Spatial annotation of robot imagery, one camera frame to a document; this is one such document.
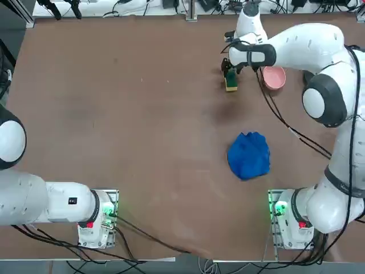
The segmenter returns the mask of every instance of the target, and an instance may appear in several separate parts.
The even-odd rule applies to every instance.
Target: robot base
[[[109,248],[115,246],[116,220],[109,217],[108,213],[117,215],[119,190],[94,189],[100,200],[98,216],[93,223],[88,223],[82,228],[78,225],[79,245],[88,248]]]
[[[269,190],[271,230],[278,259],[277,248],[304,249],[312,241],[314,228],[300,227],[291,210],[294,190]]]

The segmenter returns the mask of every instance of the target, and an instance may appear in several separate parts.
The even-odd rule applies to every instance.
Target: wooden tabletop
[[[44,180],[118,188],[122,216],[197,255],[261,260],[270,224],[267,190],[311,186],[327,160],[273,116],[251,69],[240,75],[238,92],[224,91],[223,33],[236,22],[236,16],[197,23],[179,16],[37,20],[26,31],[8,104],[28,137],[16,168]],[[262,16],[269,37],[303,22],[337,25],[346,43],[365,43],[364,26],[352,14]],[[282,115],[331,150],[336,130],[303,110],[302,74],[287,70],[286,79],[275,98]],[[266,137],[271,167],[268,175],[242,182],[226,150],[249,131]],[[75,224],[41,227],[77,242]],[[138,258],[177,254],[123,230]],[[0,258],[73,257],[11,228],[0,231]],[[351,223],[327,259],[365,261],[364,245],[363,227]],[[122,244],[112,252],[125,256]],[[265,259],[274,259],[271,246]]]

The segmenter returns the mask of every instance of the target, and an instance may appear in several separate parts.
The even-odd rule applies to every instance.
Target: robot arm
[[[91,190],[74,182],[45,182],[9,169],[25,153],[22,122],[0,104],[0,225],[78,223],[79,242],[89,248],[112,247],[116,213],[107,190]]]
[[[317,122],[338,128],[334,152],[320,182],[310,188],[285,190],[279,198],[280,204],[286,205],[285,214],[278,217],[284,246],[304,248],[313,237],[313,228],[330,233],[341,229],[346,219],[350,119],[355,113],[358,68],[344,46],[343,33],[336,26],[302,24],[268,40],[263,39],[266,35],[263,32],[258,10],[256,14],[251,14],[243,8],[230,43],[231,64],[237,71],[245,66],[281,66],[312,72],[314,76],[302,94],[303,106]],[[358,50],[355,53],[363,72],[365,53]],[[364,100],[360,97],[356,112],[359,118],[354,136],[354,178],[349,221],[364,212],[364,107]]]

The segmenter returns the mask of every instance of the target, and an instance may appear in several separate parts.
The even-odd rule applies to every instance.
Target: sponge
[[[233,92],[237,91],[237,79],[236,79],[236,70],[233,68],[230,68],[225,76],[224,76],[224,82],[226,84],[226,92]]]

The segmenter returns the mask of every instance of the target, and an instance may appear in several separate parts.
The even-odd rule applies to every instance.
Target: blue cloth
[[[227,152],[233,173],[241,180],[266,174],[270,170],[270,151],[260,133],[241,133]]]

